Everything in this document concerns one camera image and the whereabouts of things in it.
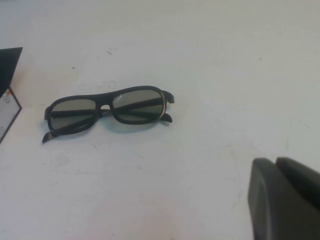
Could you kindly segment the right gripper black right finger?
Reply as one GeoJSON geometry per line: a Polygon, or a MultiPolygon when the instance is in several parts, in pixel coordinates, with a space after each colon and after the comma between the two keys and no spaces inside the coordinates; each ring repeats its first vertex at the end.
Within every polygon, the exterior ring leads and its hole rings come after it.
{"type": "Polygon", "coordinates": [[[275,165],[299,195],[320,210],[320,173],[289,157],[278,157],[275,165]]]}

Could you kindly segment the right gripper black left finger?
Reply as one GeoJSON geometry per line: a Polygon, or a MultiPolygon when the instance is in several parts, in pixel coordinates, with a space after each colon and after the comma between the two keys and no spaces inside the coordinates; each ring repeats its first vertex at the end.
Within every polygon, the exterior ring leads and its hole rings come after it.
{"type": "Polygon", "coordinates": [[[320,211],[299,195],[276,161],[252,161],[247,200],[255,240],[320,238],[320,211]]]}

